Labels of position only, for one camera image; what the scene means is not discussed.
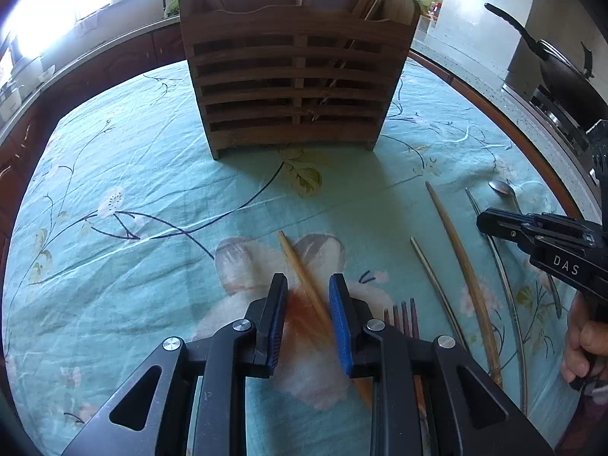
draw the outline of blue gripper pad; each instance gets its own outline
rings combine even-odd
[[[347,376],[353,373],[353,352],[351,350],[351,337],[348,330],[348,323],[342,298],[340,297],[340,289],[338,280],[344,281],[341,274],[334,274],[329,278],[329,309],[331,311],[331,320],[334,324],[334,333],[336,335],[336,346],[338,349],[338,358]]]
[[[268,356],[266,366],[270,368],[270,375],[274,374],[274,369],[279,363],[279,351],[281,349],[281,339],[283,338],[283,324],[285,322],[285,307],[287,307],[287,280],[283,277],[279,302],[272,316],[272,325],[268,333]]]

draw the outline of spoon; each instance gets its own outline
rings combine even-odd
[[[506,184],[500,180],[491,180],[488,182],[488,185],[492,187],[495,192],[498,192],[500,195],[510,197],[515,203],[515,207],[518,210],[519,214],[524,214],[522,212],[521,207],[519,207],[518,197],[515,195],[515,190],[509,184]],[[549,282],[549,291],[551,292],[551,296],[553,297],[553,301],[555,303],[555,313],[557,318],[561,318],[562,316],[562,301],[559,298],[559,293],[557,293],[557,288],[555,283],[553,282],[553,277],[547,273],[546,278]]]

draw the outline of pan lid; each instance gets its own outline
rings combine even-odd
[[[575,72],[576,74],[580,75],[584,80],[587,80],[587,78],[585,77],[585,74],[583,72],[581,72],[578,68],[576,68],[576,66],[570,61],[568,60],[565,55],[563,55],[561,53],[561,51],[559,51],[555,46],[553,46],[551,43],[545,41],[544,39],[541,39],[538,44],[547,52],[549,53],[551,56],[554,56],[555,58],[557,58],[560,62],[562,62],[564,65],[566,65],[569,69],[571,69],[573,72]]]

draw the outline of speckled countertop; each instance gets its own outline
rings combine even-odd
[[[119,36],[112,41],[104,43],[64,66],[57,71],[50,80],[45,82],[33,94],[26,98],[16,114],[14,114],[4,126],[0,127],[0,143],[4,142],[25,111],[47,88],[57,82],[57,80],[98,54],[103,53],[116,45],[135,38],[136,36],[175,24],[176,22],[179,22],[179,16],[140,27],[130,33]],[[539,122],[534,115],[531,115],[527,109],[506,93],[503,89],[503,78],[445,42],[433,38],[421,28],[416,31],[412,49],[449,70],[455,76],[459,77],[462,81],[481,93],[502,111],[518,126],[522,133],[530,139],[540,153],[549,161],[575,199],[583,216],[589,220],[601,221],[600,207],[583,178],[583,175],[580,173],[576,162],[568,156],[563,146],[545,129],[545,127],[543,127],[541,122]]]

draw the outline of blue floral tablecloth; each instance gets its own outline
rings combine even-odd
[[[425,189],[446,205],[480,279],[505,391],[519,403],[504,292],[465,195],[514,210],[490,187],[508,179],[525,212],[555,197],[510,139],[471,103],[408,60],[374,152],[252,149],[211,158],[185,62],[138,76],[60,121],[27,189],[2,296],[4,353],[27,433],[58,455],[167,336],[212,335],[263,296],[273,273],[292,291],[279,366],[247,382],[252,456],[367,455],[370,412],[299,291],[283,230],[326,293],[343,272],[375,316],[415,298],[422,339],[450,333],[410,245],[431,261],[487,368],[457,259]],[[577,395],[559,377],[566,314],[546,277],[499,242],[522,322],[530,420],[555,445]],[[558,283],[567,308],[573,290]]]

